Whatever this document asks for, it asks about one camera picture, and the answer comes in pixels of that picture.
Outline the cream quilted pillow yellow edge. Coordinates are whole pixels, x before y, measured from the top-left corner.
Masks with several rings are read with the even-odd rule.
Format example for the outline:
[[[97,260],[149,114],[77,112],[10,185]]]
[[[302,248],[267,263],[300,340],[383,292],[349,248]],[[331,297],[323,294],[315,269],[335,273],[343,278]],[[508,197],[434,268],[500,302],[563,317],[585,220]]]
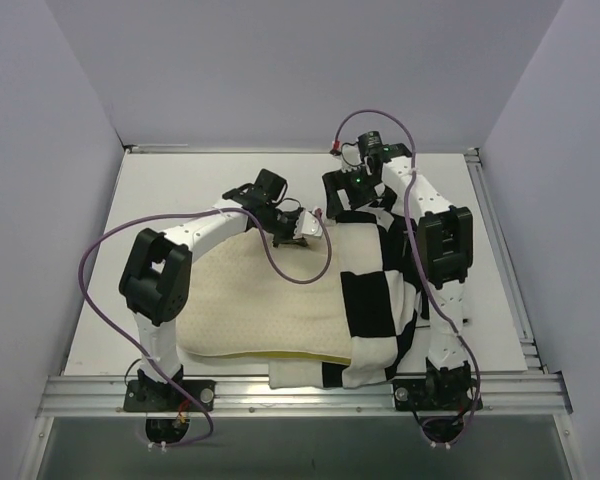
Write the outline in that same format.
[[[331,240],[264,253],[257,231],[195,261],[176,340],[199,357],[261,355],[348,364],[352,340],[341,276],[382,267],[373,223],[331,224]]]

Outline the black white checkered pillowcase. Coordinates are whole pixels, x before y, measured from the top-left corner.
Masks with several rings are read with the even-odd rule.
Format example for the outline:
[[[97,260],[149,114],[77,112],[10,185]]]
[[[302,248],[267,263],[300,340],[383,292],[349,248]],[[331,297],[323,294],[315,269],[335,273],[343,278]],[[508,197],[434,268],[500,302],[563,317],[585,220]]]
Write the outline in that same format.
[[[391,380],[412,347],[426,297],[413,261],[402,203],[375,201],[335,217],[347,365],[313,359],[273,361],[269,386],[353,389]]]

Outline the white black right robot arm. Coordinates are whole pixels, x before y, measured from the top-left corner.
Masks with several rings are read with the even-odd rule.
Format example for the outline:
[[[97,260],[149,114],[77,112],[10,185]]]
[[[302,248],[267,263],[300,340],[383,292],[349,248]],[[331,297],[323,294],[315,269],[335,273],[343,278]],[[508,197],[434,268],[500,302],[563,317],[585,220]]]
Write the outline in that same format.
[[[463,338],[463,300],[473,264],[473,215],[456,207],[420,174],[403,144],[383,144],[375,133],[356,142],[359,162],[341,162],[322,176],[327,217],[335,219],[388,196],[403,197],[411,262],[423,288],[430,325],[423,395],[445,409],[472,386],[478,371]]]

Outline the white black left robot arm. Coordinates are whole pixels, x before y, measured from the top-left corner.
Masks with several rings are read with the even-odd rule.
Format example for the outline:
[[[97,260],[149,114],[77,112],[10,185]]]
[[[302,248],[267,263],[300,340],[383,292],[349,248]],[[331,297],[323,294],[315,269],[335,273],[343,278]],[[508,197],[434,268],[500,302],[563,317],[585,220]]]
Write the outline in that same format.
[[[320,238],[318,210],[279,208],[287,181],[263,169],[252,183],[222,194],[211,213],[162,231],[145,228],[133,243],[119,283],[134,314],[139,343],[146,351],[137,373],[138,389],[160,411],[182,399],[183,366],[176,348],[175,319],[185,307],[195,261],[229,238],[261,227],[272,245],[306,247]]]

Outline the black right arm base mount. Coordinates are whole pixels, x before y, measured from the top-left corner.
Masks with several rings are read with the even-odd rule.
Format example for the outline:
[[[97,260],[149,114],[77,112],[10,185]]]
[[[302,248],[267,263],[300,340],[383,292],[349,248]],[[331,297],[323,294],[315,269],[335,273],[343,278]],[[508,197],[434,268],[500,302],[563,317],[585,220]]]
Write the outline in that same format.
[[[401,378],[391,386],[397,411],[461,413],[470,410],[477,382],[429,388],[425,379]]]

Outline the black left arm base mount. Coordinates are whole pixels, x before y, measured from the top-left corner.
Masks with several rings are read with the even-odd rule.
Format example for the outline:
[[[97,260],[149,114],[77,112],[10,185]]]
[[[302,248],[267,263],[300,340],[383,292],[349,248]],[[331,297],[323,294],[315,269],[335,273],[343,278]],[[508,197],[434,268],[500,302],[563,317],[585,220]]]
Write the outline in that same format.
[[[214,381],[185,379],[181,387],[207,411],[213,410]],[[169,384],[151,385],[149,381],[131,380],[127,385],[122,410],[131,413],[176,412],[185,400],[185,396]]]

